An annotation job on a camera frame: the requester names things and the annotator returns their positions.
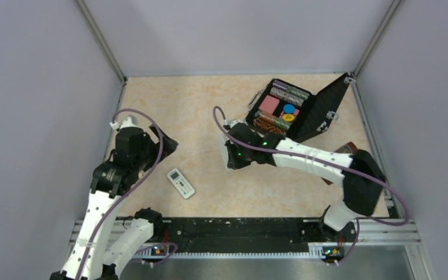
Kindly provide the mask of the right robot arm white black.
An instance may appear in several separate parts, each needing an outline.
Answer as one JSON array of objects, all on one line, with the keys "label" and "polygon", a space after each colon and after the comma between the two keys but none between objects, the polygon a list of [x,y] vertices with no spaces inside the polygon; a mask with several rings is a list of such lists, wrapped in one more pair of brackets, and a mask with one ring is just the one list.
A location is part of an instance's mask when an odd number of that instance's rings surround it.
[{"label": "right robot arm white black", "polygon": [[386,182],[372,155],[362,149],[355,153],[324,151],[283,135],[262,136],[240,121],[225,128],[218,143],[227,170],[252,163],[287,167],[339,185],[342,197],[328,206],[318,225],[320,236],[326,240],[335,240],[351,220],[372,216]]}]

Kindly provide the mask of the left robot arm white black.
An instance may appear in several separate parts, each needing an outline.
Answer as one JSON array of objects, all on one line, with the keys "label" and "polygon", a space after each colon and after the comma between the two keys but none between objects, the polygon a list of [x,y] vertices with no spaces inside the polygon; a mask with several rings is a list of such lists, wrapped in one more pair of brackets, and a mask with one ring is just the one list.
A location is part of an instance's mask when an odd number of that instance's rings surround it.
[{"label": "left robot arm white black", "polygon": [[161,213],[144,208],[134,215],[121,237],[108,245],[118,212],[140,172],[149,173],[179,145],[155,125],[149,128],[158,142],[134,124],[118,130],[109,158],[93,172],[86,215],[75,245],[51,279],[119,279],[145,242],[163,236]]}]

